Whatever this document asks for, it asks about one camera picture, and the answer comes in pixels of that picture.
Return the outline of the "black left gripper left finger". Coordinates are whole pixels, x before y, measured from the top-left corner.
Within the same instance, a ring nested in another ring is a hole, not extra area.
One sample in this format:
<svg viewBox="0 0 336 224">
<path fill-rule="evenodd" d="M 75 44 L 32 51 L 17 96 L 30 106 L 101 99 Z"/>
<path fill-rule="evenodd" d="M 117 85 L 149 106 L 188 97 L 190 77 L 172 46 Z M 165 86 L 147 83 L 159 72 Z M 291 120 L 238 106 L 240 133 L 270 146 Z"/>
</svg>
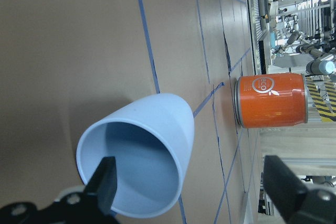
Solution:
<svg viewBox="0 0 336 224">
<path fill-rule="evenodd" d="M 111 213 L 116 192 L 116 159 L 104 157 L 83 191 L 72 191 L 44 209 L 27 201 L 8 204 L 1 208 L 1 223 L 118 223 Z"/>
</svg>

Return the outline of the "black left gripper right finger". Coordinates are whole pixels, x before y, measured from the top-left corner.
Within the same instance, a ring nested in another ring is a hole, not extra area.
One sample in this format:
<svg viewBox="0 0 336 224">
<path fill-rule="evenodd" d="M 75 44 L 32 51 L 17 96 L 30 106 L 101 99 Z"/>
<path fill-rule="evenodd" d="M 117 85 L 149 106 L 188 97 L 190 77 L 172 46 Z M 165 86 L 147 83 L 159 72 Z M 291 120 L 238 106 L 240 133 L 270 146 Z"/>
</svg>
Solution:
<svg viewBox="0 0 336 224">
<path fill-rule="evenodd" d="M 263 184 L 285 223 L 335 223 L 335 188 L 304 183 L 276 155 L 265 156 Z"/>
</svg>

